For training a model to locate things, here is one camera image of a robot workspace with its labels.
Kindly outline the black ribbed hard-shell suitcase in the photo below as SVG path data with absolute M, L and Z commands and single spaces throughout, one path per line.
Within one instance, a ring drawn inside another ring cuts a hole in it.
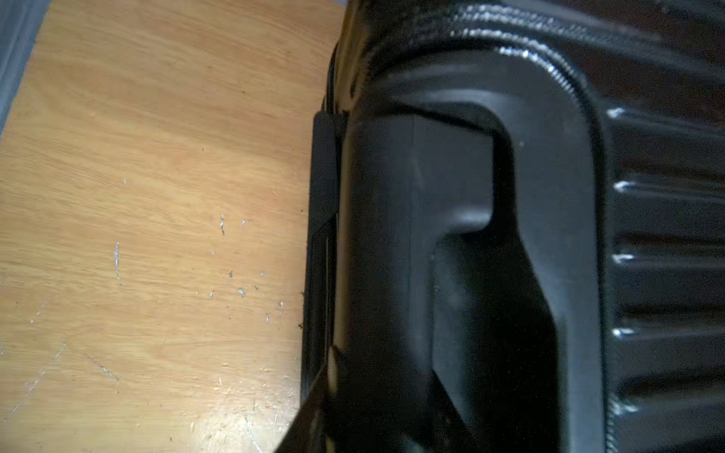
M 281 452 L 724 449 L 724 5 L 350 1 Z

